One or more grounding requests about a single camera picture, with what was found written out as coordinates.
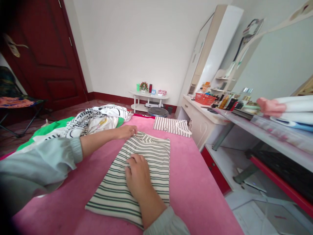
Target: sleeve cuff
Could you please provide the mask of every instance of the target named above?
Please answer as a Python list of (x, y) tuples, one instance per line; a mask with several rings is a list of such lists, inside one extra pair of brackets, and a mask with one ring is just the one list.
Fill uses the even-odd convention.
[(168, 207), (163, 213), (156, 219), (153, 224), (144, 231), (144, 235), (155, 235), (161, 233), (168, 223), (171, 222), (175, 215), (172, 207)]
[(70, 145), (72, 148), (74, 163), (80, 163), (82, 161), (82, 145), (79, 137), (74, 137), (70, 140)]

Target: person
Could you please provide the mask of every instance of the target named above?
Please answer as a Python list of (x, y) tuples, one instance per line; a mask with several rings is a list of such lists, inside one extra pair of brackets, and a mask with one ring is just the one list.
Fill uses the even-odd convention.
[[(8, 199), (11, 216), (33, 197), (51, 193), (66, 179), (70, 170), (85, 157), (114, 139), (137, 134), (136, 126), (122, 126), (81, 137), (45, 140), (26, 153), (16, 152), (0, 161), (0, 184)], [(132, 154), (125, 168), (127, 186), (138, 201), (143, 234), (189, 234), (184, 222), (167, 207), (154, 190), (147, 161)]]

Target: black keyboard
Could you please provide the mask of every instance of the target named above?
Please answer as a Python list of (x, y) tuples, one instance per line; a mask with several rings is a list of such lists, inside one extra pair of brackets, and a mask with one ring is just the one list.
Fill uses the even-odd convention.
[(253, 155), (258, 158), (292, 188), (313, 203), (312, 172), (281, 153), (253, 151), (250, 149), (246, 152), (246, 155), (247, 157)]

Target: mirror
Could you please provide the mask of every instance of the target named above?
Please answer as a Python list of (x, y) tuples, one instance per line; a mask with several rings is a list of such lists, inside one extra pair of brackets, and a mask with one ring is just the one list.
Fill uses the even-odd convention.
[(313, 74), (313, 17), (264, 34), (240, 58), (228, 90), (253, 88), (251, 100), (290, 96)]

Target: light blue sleeve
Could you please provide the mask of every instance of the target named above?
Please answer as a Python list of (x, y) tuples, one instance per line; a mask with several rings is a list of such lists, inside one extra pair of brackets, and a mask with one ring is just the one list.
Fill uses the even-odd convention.
[(26, 153), (16, 152), (0, 161), (0, 187), (11, 215), (33, 197), (51, 193), (82, 161), (79, 137), (45, 140)]
[(190, 234), (185, 223), (168, 207), (143, 235), (187, 235)]

